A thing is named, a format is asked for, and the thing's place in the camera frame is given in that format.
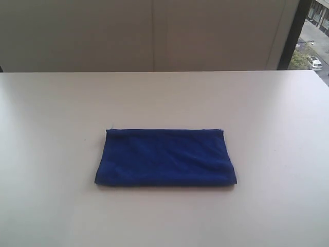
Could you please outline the blue microfibre cloth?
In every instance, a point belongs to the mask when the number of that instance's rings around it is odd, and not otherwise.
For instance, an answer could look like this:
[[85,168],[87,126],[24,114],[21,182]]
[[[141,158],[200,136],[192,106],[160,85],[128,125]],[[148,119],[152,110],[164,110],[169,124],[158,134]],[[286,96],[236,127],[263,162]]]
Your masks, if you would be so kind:
[[221,129],[108,129],[95,184],[223,187],[237,178]]

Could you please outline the white parked car outside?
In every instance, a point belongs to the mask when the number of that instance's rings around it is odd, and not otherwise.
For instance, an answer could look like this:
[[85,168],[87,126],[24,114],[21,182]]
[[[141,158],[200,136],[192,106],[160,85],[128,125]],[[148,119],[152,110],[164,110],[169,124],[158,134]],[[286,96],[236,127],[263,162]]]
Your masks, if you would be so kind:
[[310,64],[310,69],[314,71],[321,71],[322,70],[322,63],[320,60],[312,60]]

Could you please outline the dark window frame post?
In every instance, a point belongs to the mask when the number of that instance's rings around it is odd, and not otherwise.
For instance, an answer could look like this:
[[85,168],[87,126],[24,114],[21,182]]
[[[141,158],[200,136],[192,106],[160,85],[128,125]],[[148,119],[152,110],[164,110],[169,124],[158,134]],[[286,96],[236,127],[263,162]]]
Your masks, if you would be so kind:
[[296,43],[302,31],[306,16],[310,9],[311,0],[300,0],[291,24],[277,70],[287,70],[292,59]]

